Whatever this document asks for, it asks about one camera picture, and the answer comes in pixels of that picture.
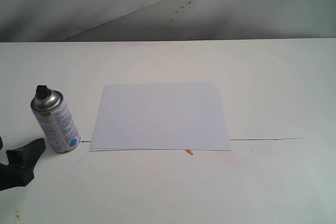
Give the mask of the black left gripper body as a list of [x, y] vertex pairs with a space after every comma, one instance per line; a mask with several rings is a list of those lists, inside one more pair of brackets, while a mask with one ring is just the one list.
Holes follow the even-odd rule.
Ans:
[[1, 191], [27, 186], [34, 179], [34, 168], [15, 168], [1, 163]]

